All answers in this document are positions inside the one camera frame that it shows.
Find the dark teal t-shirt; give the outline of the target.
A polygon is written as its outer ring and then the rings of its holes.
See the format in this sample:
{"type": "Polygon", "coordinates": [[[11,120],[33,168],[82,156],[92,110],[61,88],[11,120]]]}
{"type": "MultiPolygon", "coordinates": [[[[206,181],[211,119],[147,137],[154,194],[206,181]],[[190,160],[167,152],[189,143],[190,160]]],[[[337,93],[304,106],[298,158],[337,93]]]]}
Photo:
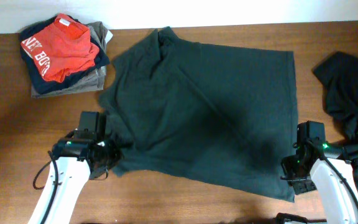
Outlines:
{"type": "Polygon", "coordinates": [[[202,44],[154,30],[113,60],[99,103],[122,176],[152,170],[292,202],[281,161],[298,110],[291,51],[202,44]]]}

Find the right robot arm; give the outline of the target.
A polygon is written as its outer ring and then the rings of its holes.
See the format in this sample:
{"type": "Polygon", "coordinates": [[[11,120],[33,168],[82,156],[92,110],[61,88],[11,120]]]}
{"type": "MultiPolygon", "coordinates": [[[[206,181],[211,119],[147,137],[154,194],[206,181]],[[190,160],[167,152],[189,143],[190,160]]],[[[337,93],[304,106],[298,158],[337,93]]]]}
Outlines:
{"type": "Polygon", "coordinates": [[[296,130],[295,154],[282,159],[281,179],[295,194],[318,191],[325,217],[308,219],[279,213],[277,223],[358,224],[358,191],[343,147],[326,141],[324,124],[307,121],[296,130]]]}

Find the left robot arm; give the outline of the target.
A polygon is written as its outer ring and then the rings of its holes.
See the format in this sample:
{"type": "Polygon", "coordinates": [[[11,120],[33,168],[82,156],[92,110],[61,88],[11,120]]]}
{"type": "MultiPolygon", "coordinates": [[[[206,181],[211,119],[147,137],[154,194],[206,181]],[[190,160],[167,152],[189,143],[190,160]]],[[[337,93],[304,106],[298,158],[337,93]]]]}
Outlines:
{"type": "Polygon", "coordinates": [[[48,179],[30,224],[69,223],[76,201],[89,180],[108,175],[121,152],[106,132],[106,115],[83,111],[79,125],[48,151],[48,179]]]}

